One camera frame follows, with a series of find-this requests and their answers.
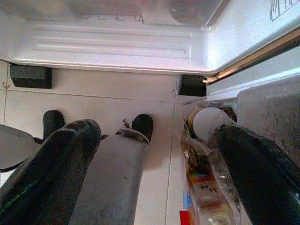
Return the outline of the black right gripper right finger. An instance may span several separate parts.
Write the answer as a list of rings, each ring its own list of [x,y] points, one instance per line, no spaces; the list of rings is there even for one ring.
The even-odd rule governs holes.
[[[300,169],[286,153],[236,125],[223,125],[217,143],[252,224],[300,223]]]

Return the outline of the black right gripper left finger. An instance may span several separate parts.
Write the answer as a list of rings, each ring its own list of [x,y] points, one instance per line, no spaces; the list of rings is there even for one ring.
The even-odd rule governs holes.
[[[1,187],[1,224],[67,225],[100,141],[92,119],[53,132]]]

